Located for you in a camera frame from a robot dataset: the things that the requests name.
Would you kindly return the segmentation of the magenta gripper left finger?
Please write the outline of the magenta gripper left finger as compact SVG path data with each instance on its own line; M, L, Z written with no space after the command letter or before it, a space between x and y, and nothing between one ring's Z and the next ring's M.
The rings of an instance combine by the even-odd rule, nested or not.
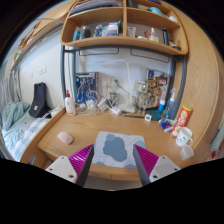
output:
M91 144L74 154L58 157L47 171L65 180L83 187L94 155L94 145Z

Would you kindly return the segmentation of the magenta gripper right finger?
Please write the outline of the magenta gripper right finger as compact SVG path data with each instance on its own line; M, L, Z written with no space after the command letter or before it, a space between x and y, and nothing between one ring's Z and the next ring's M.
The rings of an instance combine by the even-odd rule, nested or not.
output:
M158 157L138 145L133 146L133 156L143 186L180 170L167 156Z

